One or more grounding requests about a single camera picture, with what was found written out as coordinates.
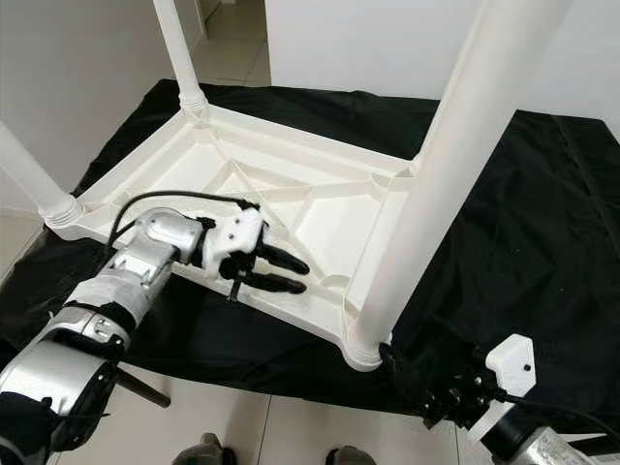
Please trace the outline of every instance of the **black fabric sheet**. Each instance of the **black fabric sheet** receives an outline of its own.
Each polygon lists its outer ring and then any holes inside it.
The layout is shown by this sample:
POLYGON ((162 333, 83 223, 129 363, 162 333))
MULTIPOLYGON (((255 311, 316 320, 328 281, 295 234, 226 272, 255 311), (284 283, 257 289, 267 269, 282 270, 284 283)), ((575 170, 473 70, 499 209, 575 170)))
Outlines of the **black fabric sheet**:
MULTIPOLYGON (((411 159, 437 102, 363 92, 204 85, 226 109, 411 159)), ((159 82, 92 162, 80 194, 176 111, 159 82)), ((518 111, 393 332, 423 390, 469 343, 534 339, 532 398, 620 424, 620 147, 602 121, 518 111)), ((0 337, 22 348, 90 277, 102 245, 44 231, 0 293, 0 337)), ((357 373, 303 330, 172 277, 128 362, 180 378, 353 407, 411 412, 383 369, 357 373)), ((551 415, 562 431, 589 428, 551 415)))

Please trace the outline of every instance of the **white wall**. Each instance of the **white wall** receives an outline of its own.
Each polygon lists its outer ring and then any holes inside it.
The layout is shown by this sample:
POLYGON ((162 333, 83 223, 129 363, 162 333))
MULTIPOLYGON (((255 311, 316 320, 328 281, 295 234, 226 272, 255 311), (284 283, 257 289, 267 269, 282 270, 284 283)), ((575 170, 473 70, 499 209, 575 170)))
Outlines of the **white wall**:
MULTIPOLYGON (((479 0, 265 0, 273 85, 440 98, 479 0)), ((620 139, 620 2, 575 0, 520 106, 620 139)))
MULTIPOLYGON (((176 3, 194 43, 196 0, 176 3)), ((0 0, 0 119, 63 189, 76 186, 143 95, 171 77, 150 0, 0 0)), ((34 209, 1 170, 0 202, 34 209)))

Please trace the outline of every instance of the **robotic arm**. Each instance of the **robotic arm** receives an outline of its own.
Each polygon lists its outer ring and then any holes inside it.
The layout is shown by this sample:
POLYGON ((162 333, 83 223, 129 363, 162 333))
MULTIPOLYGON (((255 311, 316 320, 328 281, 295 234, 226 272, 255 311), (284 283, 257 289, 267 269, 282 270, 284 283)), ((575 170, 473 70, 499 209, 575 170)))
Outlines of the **robotic arm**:
POLYGON ((265 243, 256 208, 220 224, 153 208, 99 271, 77 285, 61 311, 0 374, 0 461, 39 465, 92 435, 116 382, 116 366, 171 275, 171 265, 201 266, 208 278, 233 279, 270 292, 300 294, 302 283, 253 271, 257 257, 298 274, 306 263, 265 243))

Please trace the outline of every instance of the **wire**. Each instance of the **wire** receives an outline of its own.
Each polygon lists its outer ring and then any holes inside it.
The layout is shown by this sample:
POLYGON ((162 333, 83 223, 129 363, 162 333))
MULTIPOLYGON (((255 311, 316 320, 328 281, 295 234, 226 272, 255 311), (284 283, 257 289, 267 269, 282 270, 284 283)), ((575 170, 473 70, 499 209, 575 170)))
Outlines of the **wire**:
POLYGON ((565 414, 572 415, 579 419, 583 419, 584 421, 587 421, 588 423, 595 425, 598 429, 600 429, 603 433, 605 433, 609 437, 609 439, 611 439, 614 443, 620 446, 620 434, 618 434, 617 431, 611 428, 611 426, 609 426, 604 421, 601 421, 600 419, 596 417, 580 412, 579 410, 576 410, 572 407, 565 407, 563 405, 544 404, 541 402, 536 402, 534 400, 527 400, 527 399, 524 399, 523 397, 516 397, 514 395, 509 395, 509 394, 500 395, 498 397, 499 398, 497 398, 497 400, 501 402, 507 401, 513 404, 521 405, 523 407, 530 407, 533 409, 555 410, 557 412, 563 412, 565 414))
POLYGON ((138 196, 135 196, 131 199, 129 199, 129 201, 127 201, 127 203, 125 203, 121 209, 118 211, 116 218, 114 219, 114 223, 112 224, 112 228, 111 231, 109 233, 109 238, 108 238, 108 242, 106 242, 106 248, 104 249, 104 256, 102 258, 102 264, 100 266, 97 267, 97 269, 101 269, 101 267, 103 265, 106 264, 106 262, 109 260, 109 257, 111 256, 111 251, 112 251, 112 245, 114 244, 114 241, 116 241, 116 239, 118 239, 118 237, 120 237, 122 234, 124 234, 126 231, 128 231, 135 223, 136 221, 132 221, 131 223, 129 223, 128 225, 126 225, 123 229, 121 229, 120 231, 118 231, 118 226, 120 225, 120 222, 123 218, 123 216, 125 215, 125 213, 127 212, 127 210, 129 209, 130 206, 132 206, 134 203, 141 201, 143 199, 149 199, 152 197, 174 197, 174 196, 179 196, 179 197, 192 197, 192 198, 196 198, 196 199, 205 199, 208 201, 217 201, 217 202, 230 202, 230 203, 236 203, 239 208, 241 208, 242 210, 245 210, 247 208, 259 208, 258 205, 256 205, 255 203, 251 203, 250 201, 246 201, 244 199, 236 199, 234 197, 224 197, 224 196, 216 196, 213 194, 205 194, 202 192, 193 192, 193 191, 153 191, 153 192, 147 192, 145 194, 140 194, 138 196))

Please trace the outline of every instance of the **white tile floor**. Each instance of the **white tile floor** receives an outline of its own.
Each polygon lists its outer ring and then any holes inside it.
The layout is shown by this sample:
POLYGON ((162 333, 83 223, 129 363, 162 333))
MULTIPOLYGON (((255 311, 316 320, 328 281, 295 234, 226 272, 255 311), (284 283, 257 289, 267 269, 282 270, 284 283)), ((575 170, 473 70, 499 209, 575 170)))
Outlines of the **white tile floor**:
MULTIPOLYGON (((206 25, 209 41, 192 54, 201 82, 270 85, 263 0, 220 5, 206 25)), ((0 264, 6 274, 41 222, 2 215, 0 225, 0 264)), ((170 464, 183 449, 197 444, 202 433, 214 432, 234 448, 240 465, 319 465, 331 449, 343 445, 367 450, 379 465, 490 464, 483 449, 472 448, 450 423, 429 433, 418 418, 202 385, 136 367, 128 370, 169 393, 171 406, 161 409, 117 387, 108 404, 111 417, 102 419, 91 440, 49 463, 170 464)))

